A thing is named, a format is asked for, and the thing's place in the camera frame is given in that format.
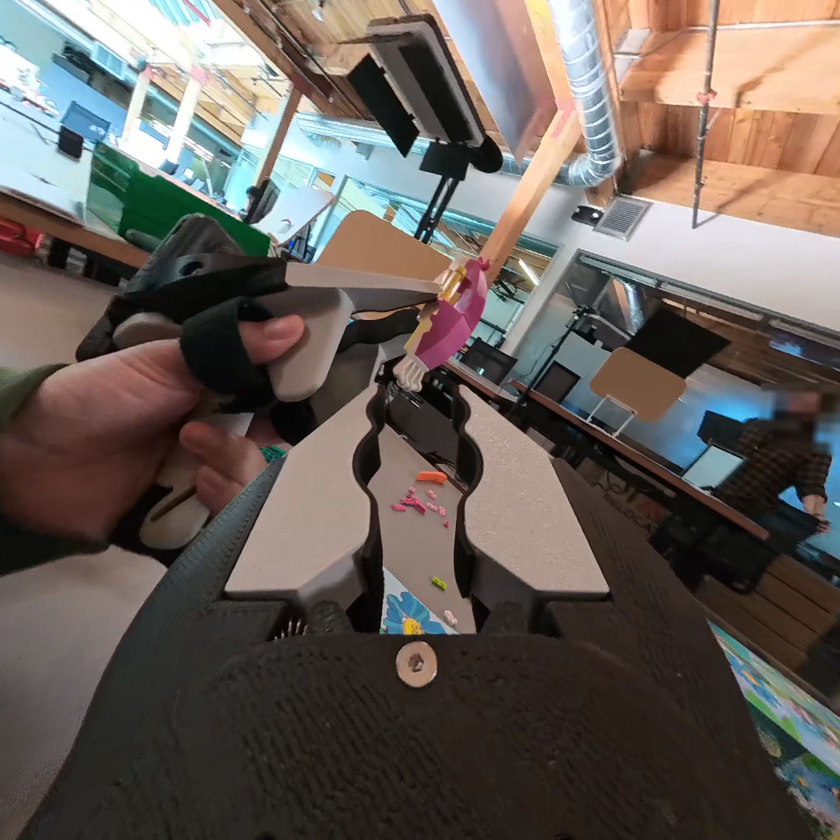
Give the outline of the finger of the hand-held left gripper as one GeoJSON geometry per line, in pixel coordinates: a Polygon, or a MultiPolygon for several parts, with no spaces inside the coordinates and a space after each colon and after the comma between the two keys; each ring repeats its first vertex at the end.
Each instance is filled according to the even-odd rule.
{"type": "Polygon", "coordinates": [[[352,313],[393,312],[416,308],[436,301],[438,295],[431,292],[349,292],[352,313]]]}
{"type": "Polygon", "coordinates": [[[297,288],[373,289],[422,295],[437,295],[440,292],[440,286],[435,280],[310,264],[287,264],[286,283],[289,287],[297,288]]]}

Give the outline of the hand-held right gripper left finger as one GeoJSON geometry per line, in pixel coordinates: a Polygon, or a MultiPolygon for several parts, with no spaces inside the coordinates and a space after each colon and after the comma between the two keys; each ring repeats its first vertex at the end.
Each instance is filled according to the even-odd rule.
{"type": "Polygon", "coordinates": [[[282,601],[310,623],[337,603],[356,631],[379,631],[384,600],[377,502],[384,385],[372,384],[293,446],[248,534],[225,594],[282,601]]]}

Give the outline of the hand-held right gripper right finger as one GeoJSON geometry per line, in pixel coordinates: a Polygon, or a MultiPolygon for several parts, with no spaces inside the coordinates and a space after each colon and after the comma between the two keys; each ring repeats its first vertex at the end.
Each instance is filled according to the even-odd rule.
{"type": "Polygon", "coordinates": [[[607,602],[611,590],[550,455],[466,386],[452,395],[458,591],[476,631],[513,604],[529,632],[552,602],[607,602]]]}

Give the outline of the pink white lego assembly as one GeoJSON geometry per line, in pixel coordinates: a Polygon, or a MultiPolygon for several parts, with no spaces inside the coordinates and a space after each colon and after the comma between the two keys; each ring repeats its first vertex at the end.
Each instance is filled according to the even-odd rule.
{"type": "Polygon", "coordinates": [[[423,305],[394,368],[402,390],[419,392],[426,373],[448,361],[473,333],[486,305],[489,268],[485,257],[457,258],[436,278],[437,297],[423,305]]]}

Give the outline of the person's left forearm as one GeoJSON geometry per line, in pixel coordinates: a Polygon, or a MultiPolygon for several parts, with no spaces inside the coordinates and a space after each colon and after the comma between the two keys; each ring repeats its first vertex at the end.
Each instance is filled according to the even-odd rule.
{"type": "MultiPolygon", "coordinates": [[[[27,399],[63,364],[45,364],[27,371],[1,369],[1,431],[12,422],[27,399]]],[[[17,525],[1,507],[1,575],[82,554],[102,553],[108,542],[86,542],[29,531],[17,525]]]]}

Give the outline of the pile of pink lego pieces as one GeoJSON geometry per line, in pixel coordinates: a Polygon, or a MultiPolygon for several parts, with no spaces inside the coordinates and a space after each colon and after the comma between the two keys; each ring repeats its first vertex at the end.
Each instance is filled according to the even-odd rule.
{"type": "Polygon", "coordinates": [[[440,504],[440,501],[435,488],[410,486],[402,496],[391,502],[389,508],[394,513],[403,514],[413,511],[417,516],[436,518],[443,528],[450,529],[452,525],[448,509],[440,504]]]}

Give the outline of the colourful lego box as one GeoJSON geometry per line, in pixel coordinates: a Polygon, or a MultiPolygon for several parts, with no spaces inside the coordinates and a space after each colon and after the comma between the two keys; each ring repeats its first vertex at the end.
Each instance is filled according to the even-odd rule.
{"type": "Polygon", "coordinates": [[[839,718],[717,624],[709,623],[775,776],[815,838],[839,838],[839,718]]]}

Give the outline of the person's left hand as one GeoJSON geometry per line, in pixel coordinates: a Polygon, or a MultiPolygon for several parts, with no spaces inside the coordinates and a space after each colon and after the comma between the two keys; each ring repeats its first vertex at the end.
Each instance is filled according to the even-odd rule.
{"type": "Polygon", "coordinates": [[[3,513],[29,532],[102,542],[178,441],[198,464],[196,498],[218,514],[266,461],[251,439],[186,421],[203,396],[177,339],[52,374],[2,432],[3,513]]]}

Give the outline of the tan board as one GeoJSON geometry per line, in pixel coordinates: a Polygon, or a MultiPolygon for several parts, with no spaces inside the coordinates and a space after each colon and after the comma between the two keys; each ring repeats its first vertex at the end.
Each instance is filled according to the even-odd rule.
{"type": "Polygon", "coordinates": [[[590,391],[620,403],[646,423],[667,414],[686,391],[686,380],[645,357],[621,348],[593,374],[590,391]]]}
{"type": "Polygon", "coordinates": [[[358,210],[340,221],[312,262],[321,267],[436,281],[451,261],[383,218],[358,210]]]}

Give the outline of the green bin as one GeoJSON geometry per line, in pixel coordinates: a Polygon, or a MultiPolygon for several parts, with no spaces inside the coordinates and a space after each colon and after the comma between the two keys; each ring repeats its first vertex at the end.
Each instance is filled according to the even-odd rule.
{"type": "Polygon", "coordinates": [[[248,256],[264,257],[270,239],[215,202],[105,143],[91,156],[87,211],[122,238],[130,230],[162,238],[186,215],[202,214],[220,223],[248,256]]]}

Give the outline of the long wooden table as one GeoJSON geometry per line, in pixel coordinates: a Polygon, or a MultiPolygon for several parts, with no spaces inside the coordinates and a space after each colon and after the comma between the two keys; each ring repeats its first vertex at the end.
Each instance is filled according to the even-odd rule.
{"type": "Polygon", "coordinates": [[[749,533],[753,538],[761,541],[766,541],[769,538],[770,532],[767,529],[762,528],[755,521],[745,517],[739,511],[736,511],[726,505],[723,501],[712,496],[710,493],[684,481],[681,477],[677,476],[677,474],[665,469],[651,458],[643,455],[635,448],[626,445],[616,437],[609,435],[606,431],[600,429],[596,425],[593,425],[583,418],[573,414],[570,410],[556,402],[553,402],[547,396],[539,392],[528,390],[527,386],[521,382],[514,381],[512,383],[513,387],[519,394],[519,397],[513,398],[509,393],[505,392],[500,385],[495,385],[489,382],[475,371],[472,371],[455,360],[447,360],[444,362],[442,368],[458,377],[464,384],[477,388],[482,395],[496,399],[497,402],[500,402],[502,407],[513,408],[519,397],[522,398],[521,404],[524,404],[525,402],[540,404],[552,415],[558,417],[562,422],[575,427],[583,433],[583,435],[598,444],[607,447],[614,453],[614,456],[621,458],[624,461],[633,463],[636,468],[640,469],[647,476],[654,477],[660,482],[664,482],[666,485],[673,488],[675,492],[692,498],[710,511],[714,511],[717,516],[724,518],[733,526],[749,533]]]}

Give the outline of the flower instruction booklet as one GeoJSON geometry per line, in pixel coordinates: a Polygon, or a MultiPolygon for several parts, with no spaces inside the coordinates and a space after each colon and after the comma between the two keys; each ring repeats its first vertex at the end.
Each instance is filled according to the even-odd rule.
{"type": "Polygon", "coordinates": [[[383,570],[382,635],[457,635],[456,629],[408,591],[392,572],[383,570]]]}

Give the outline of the black ceiling heater unit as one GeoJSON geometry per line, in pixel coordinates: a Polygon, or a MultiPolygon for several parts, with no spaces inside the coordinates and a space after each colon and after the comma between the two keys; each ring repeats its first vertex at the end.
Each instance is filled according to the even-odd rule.
{"type": "Polygon", "coordinates": [[[488,136],[432,15],[380,17],[358,43],[369,48],[347,79],[401,156],[429,141],[433,163],[494,174],[503,153],[488,136]]]}

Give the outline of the black monitor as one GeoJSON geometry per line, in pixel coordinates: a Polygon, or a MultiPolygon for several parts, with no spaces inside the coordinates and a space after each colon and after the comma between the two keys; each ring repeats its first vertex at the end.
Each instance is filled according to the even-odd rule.
{"type": "Polygon", "coordinates": [[[669,308],[659,308],[624,345],[625,350],[686,380],[730,341],[669,308]]]}

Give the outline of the metal ceiling pipe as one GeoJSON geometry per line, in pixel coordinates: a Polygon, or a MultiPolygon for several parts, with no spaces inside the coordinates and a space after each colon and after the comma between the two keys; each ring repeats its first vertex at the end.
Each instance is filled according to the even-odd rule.
{"type": "Polygon", "coordinates": [[[703,172],[709,127],[709,111],[713,99],[717,96],[717,93],[712,89],[712,73],[717,47],[719,11],[720,1],[709,1],[705,63],[703,66],[701,88],[696,96],[700,110],[697,126],[695,176],[690,220],[692,230],[697,229],[699,223],[698,215],[701,192],[704,186],[703,172]]]}

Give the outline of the white wall vent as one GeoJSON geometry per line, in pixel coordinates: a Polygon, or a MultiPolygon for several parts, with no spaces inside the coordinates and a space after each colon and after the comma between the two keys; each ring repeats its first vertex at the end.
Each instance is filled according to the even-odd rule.
{"type": "Polygon", "coordinates": [[[602,212],[593,230],[599,235],[629,241],[654,202],[637,196],[615,196],[602,212]]]}

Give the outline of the silver ceiling duct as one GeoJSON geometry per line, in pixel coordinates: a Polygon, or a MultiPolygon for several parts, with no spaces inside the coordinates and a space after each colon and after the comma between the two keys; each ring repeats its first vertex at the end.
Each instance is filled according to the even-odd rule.
{"type": "Polygon", "coordinates": [[[543,64],[557,57],[574,102],[584,151],[568,157],[553,182],[582,190],[610,184],[623,163],[615,71],[602,2],[526,2],[543,64]]]}

